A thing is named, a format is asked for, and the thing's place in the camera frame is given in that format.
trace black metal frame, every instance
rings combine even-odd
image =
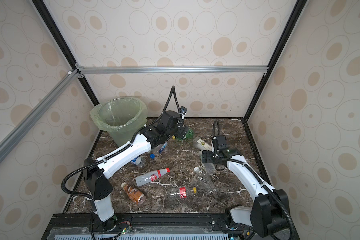
[[[281,53],[283,52],[283,49],[285,47],[285,45],[287,44],[288,42],[288,39],[289,37],[291,36],[291,33],[301,15],[301,12],[303,11],[304,7],[305,7],[305,4],[307,3],[307,0],[298,0],[291,12],[291,15],[289,16],[289,19],[288,19],[288,22],[284,28],[284,31],[283,33],[281,34],[281,37],[279,39],[279,42],[278,44],[276,45],[276,49],[275,51],[273,52],[273,55],[271,57],[271,60],[269,60],[269,63],[268,63],[268,71],[267,73],[265,74],[265,76],[262,77],[260,83],[259,83],[259,86],[257,87],[256,89],[256,92],[251,100],[251,103],[247,109],[247,112],[245,113],[244,115],[244,119],[243,119],[243,126],[244,126],[244,129],[245,129],[245,133],[247,134],[247,137],[248,137],[248,140],[251,144],[251,149],[253,151],[253,156],[256,160],[256,163],[258,165],[258,168],[260,170],[260,173],[261,173],[261,176],[263,177],[264,180],[266,180],[268,183],[270,183],[269,181],[269,177],[268,177],[268,174],[265,170],[265,167],[264,167],[264,163],[263,163],[263,160],[261,159],[260,157],[260,154],[259,154],[259,150],[257,149],[257,146],[256,146],[256,143],[254,142],[254,139],[253,139],[253,136],[252,136],[252,133],[251,133],[251,130],[248,126],[248,120],[261,96],[261,93],[263,92],[264,90],[264,87],[265,85],[267,84],[268,80],[269,80],[269,77],[271,76],[272,72],[273,72],[273,69],[275,68],[280,56],[281,56]]]
[[[96,137],[95,142],[93,143],[92,149],[91,149],[91,151],[89,152],[89,155],[88,155],[88,156],[92,156],[93,152],[94,152],[95,149],[96,149],[96,145],[97,145],[97,143],[98,143],[99,140],[100,140],[100,137],[101,137],[101,134],[102,134],[102,133],[103,133],[103,131],[100,130],[99,134],[98,134],[97,137]],[[80,185],[80,182],[81,182],[82,177],[83,177],[83,172],[81,171],[79,177],[78,177],[77,180],[76,180],[76,184],[75,184],[75,186],[73,187],[72,191],[74,191],[74,192],[77,191],[77,188],[78,188],[79,185]],[[67,213],[67,211],[68,211],[68,209],[69,209],[69,206],[71,205],[72,200],[73,200],[73,195],[70,195],[70,196],[69,196],[69,199],[68,199],[68,201],[67,201],[67,204],[65,205],[64,210],[62,211],[63,214],[66,214],[66,213]]]
[[[56,43],[58,44],[59,48],[61,49],[62,53],[64,54],[65,58],[67,59],[69,65],[72,69],[77,69],[80,73],[80,70],[76,66],[76,59],[73,56],[69,46],[67,45],[66,41],[64,40],[61,32],[59,31],[58,26],[56,25],[55,21],[53,20],[51,14],[48,11],[48,8],[45,6],[43,0],[32,0],[33,4],[35,5],[37,11],[39,12],[40,16],[42,17],[43,21],[45,22],[47,28],[51,32],[53,38],[55,39]],[[87,80],[84,76],[79,78],[79,81],[84,88],[85,92],[91,99],[92,103],[96,106],[99,104],[99,100],[96,98],[95,93],[92,91],[91,86],[88,84]]]

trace enclosure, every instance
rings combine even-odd
[[[194,137],[211,141],[218,119],[287,193],[300,239],[360,239],[360,0],[0,0],[0,240],[90,227],[90,202],[60,185],[117,148],[91,109],[134,97],[152,121],[171,86]],[[118,216],[212,229],[226,208],[252,207],[228,168],[211,176],[215,194],[167,201],[168,188],[194,184],[198,151],[170,138],[155,161],[122,167],[110,178]],[[142,206],[120,188],[165,167],[141,187]],[[88,192],[82,173],[67,187]]]

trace brown marble surface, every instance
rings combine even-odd
[[[214,119],[186,119],[185,124],[194,131],[194,137],[199,136],[207,142],[211,142],[212,123]],[[227,142],[231,147],[240,150],[246,160],[259,172],[253,158],[253,153],[246,137],[244,127],[240,119],[219,119],[220,130],[225,134]],[[115,142],[107,132],[103,132],[99,143],[94,151],[95,157],[108,154],[116,149]],[[112,205],[118,213],[188,213],[188,212],[224,212],[227,207],[243,205],[251,207],[253,202],[249,193],[238,178],[228,169],[218,171],[211,179],[216,185],[216,192],[207,194],[205,190],[198,187],[194,180],[193,168],[201,166],[199,150],[193,146],[192,140],[178,141],[172,138],[168,146],[155,160],[144,154],[147,163],[144,167],[126,164],[110,179],[114,190],[111,193]],[[169,167],[170,173],[159,178],[155,182],[143,185],[139,189],[146,195],[145,202],[137,206],[132,202],[120,185],[123,182],[135,186],[135,177],[152,170]],[[181,186],[196,186],[198,191],[193,198],[169,201],[167,189]],[[81,181],[78,191],[88,192],[85,184]],[[75,197],[67,213],[87,213],[91,209],[90,203],[84,197]]]

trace trash bin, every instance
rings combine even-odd
[[[147,106],[138,98],[116,98],[91,110],[96,126],[107,131],[117,146],[131,140],[137,129],[147,122]]]

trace bottle label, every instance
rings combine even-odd
[[[204,140],[202,140],[201,138],[198,139],[197,142],[200,143],[203,147],[205,147],[206,150],[212,151],[211,145],[209,145],[208,143],[204,142]]]
[[[138,204],[139,199],[141,199],[141,197],[144,196],[144,194],[142,192],[140,192],[139,189],[134,188],[128,184],[124,185],[123,188],[124,188],[124,191],[127,193],[129,199],[134,201],[136,204]]]
[[[162,151],[164,151],[165,147],[167,146],[167,142],[164,143],[164,145],[160,148],[160,150],[158,151],[159,154],[162,153]]]
[[[137,157],[135,157],[134,159],[132,159],[131,161],[130,161],[130,163],[133,163],[134,165],[136,165],[136,159],[138,158],[139,156],[137,156]]]
[[[152,175],[151,175],[151,182],[153,182],[153,181],[156,180],[156,179],[157,179],[157,176],[154,175],[154,174],[152,174]]]
[[[185,189],[185,187],[179,187],[179,191],[180,191],[180,198],[187,198],[187,190]]]

